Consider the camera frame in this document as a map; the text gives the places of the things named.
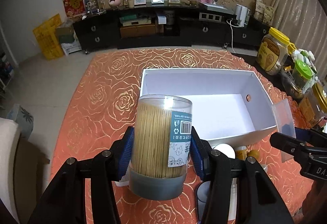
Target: barcode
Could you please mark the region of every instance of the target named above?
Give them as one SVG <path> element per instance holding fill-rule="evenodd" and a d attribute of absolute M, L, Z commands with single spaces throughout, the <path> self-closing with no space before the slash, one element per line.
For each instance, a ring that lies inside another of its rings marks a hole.
<path fill-rule="evenodd" d="M 180 134 L 190 134 L 192 129 L 192 122 L 180 121 Z"/>

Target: brown drawer box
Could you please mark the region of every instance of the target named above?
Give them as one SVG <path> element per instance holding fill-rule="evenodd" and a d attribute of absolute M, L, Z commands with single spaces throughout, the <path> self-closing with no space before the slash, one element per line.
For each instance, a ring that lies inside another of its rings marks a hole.
<path fill-rule="evenodd" d="M 122 38 L 147 36 L 155 33 L 155 24 L 133 25 L 120 28 L 120 36 Z"/>

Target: tv stand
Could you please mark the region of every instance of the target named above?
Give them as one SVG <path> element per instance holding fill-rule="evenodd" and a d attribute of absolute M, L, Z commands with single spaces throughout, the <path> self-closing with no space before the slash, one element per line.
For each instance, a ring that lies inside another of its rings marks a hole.
<path fill-rule="evenodd" d="M 175 23 L 171 30 L 149 36 L 121 38 L 119 18 L 128 14 L 143 13 L 156 17 L 156 12 L 173 10 Z M 226 20 L 235 18 L 235 15 L 224 13 L 221 22 L 199 20 L 200 12 L 217 14 L 215 11 L 200 9 L 199 6 L 169 5 L 167 2 L 160 5 L 135 6 L 126 8 L 119 6 L 115 10 L 90 16 L 74 23 L 76 35 L 86 54 L 106 48 L 118 49 L 138 47 L 191 47 L 192 45 L 226 46 L 232 41 L 231 28 Z M 238 48 L 258 48 L 263 36 L 269 32 L 269 26 L 250 18 L 247 28 L 233 28 L 233 46 Z"/>

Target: silver screw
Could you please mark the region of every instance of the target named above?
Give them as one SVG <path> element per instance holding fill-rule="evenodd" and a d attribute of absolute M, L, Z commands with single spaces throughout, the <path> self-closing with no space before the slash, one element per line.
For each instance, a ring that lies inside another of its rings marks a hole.
<path fill-rule="evenodd" d="M 68 158 L 66 160 L 66 163 L 69 164 L 69 165 L 73 164 L 74 162 L 75 162 L 75 159 L 74 158 Z"/>
<path fill-rule="evenodd" d="M 252 157 L 252 156 L 249 156 L 249 157 L 247 157 L 246 159 L 247 159 L 248 162 L 250 162 L 250 163 L 252 163 L 252 164 L 256 162 L 255 157 Z"/>
<path fill-rule="evenodd" d="M 111 155 L 111 151 L 110 151 L 110 150 L 104 150 L 104 151 L 102 152 L 102 155 L 103 155 L 104 157 L 109 157 L 109 156 Z"/>
<path fill-rule="evenodd" d="M 214 155 L 215 157 L 218 157 L 220 155 L 220 151 L 219 150 L 216 150 L 216 149 L 213 149 L 211 150 L 210 152 L 212 155 Z"/>

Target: beige cup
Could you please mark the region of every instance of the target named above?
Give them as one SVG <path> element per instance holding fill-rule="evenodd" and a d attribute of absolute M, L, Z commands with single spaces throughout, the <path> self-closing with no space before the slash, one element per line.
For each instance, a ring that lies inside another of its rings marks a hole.
<path fill-rule="evenodd" d="M 128 7 L 133 8 L 134 7 L 134 0 L 127 0 Z"/>

